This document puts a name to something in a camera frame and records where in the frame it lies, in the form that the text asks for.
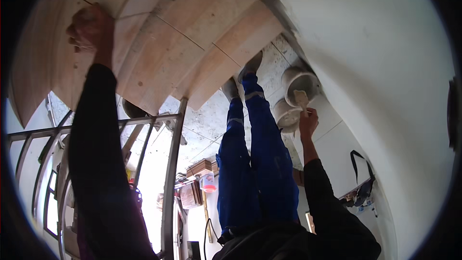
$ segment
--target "hand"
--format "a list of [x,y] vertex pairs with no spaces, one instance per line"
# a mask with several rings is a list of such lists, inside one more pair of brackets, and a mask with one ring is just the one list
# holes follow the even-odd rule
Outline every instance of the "hand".
[[307,115],[303,111],[300,113],[299,127],[302,143],[307,140],[311,141],[311,137],[319,124],[316,110],[310,107],[307,107],[306,110],[308,111]]
[[112,44],[114,19],[95,3],[74,14],[66,34],[70,36],[69,43],[75,46],[75,52],[96,52],[102,45]]

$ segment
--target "black bag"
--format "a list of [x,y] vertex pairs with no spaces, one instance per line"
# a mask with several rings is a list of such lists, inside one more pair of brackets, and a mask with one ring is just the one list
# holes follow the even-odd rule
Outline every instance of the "black bag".
[[[350,153],[350,157],[351,157],[351,163],[353,164],[353,169],[354,169],[354,172],[356,174],[356,184],[358,183],[358,167],[356,166],[356,161],[354,159],[354,155],[357,155],[358,157],[364,159],[363,156],[361,156],[358,152],[356,152],[355,150],[352,150],[351,153]],[[372,192],[372,185],[375,181],[375,176],[372,172],[372,168],[371,168],[371,165],[369,164],[369,162],[366,160],[366,163],[367,163],[367,170],[369,170],[369,180],[367,180],[367,182],[363,183],[361,185],[361,187],[359,187],[359,189],[357,190],[356,192],[356,197],[355,199],[353,200],[354,201],[354,205],[356,207],[359,207],[361,206],[364,201],[366,201],[366,199],[371,195],[371,192]]]

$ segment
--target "worker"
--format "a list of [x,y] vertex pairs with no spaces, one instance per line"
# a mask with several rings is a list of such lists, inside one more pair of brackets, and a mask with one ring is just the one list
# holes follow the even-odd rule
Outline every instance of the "worker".
[[[67,33],[76,52],[95,52],[69,143],[69,173],[89,250],[95,259],[157,259],[124,171],[112,72],[114,20],[94,4],[74,15]],[[257,84],[261,60],[259,53],[238,77],[252,126],[251,156],[236,83],[229,79],[222,87],[230,102],[217,154],[219,242],[224,246],[213,259],[377,259],[381,248],[372,233],[333,194],[311,140],[318,124],[312,108],[309,116],[300,116],[300,134],[316,234],[300,225],[292,161]]]

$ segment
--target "work boot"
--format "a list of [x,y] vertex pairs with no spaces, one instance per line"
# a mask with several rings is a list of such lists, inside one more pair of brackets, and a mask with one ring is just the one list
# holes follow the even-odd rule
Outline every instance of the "work boot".
[[242,84],[242,79],[245,77],[246,74],[248,73],[257,73],[258,68],[260,67],[260,64],[262,63],[262,58],[263,58],[263,51],[260,51],[255,55],[249,62],[247,62],[244,66],[244,68],[241,70],[239,73],[239,76],[237,77],[237,81]]
[[223,91],[223,93],[225,94],[226,98],[228,99],[230,103],[234,98],[240,99],[239,90],[237,89],[237,85],[236,85],[236,82],[234,81],[234,78],[228,79],[226,83],[224,83],[221,86],[221,91]]

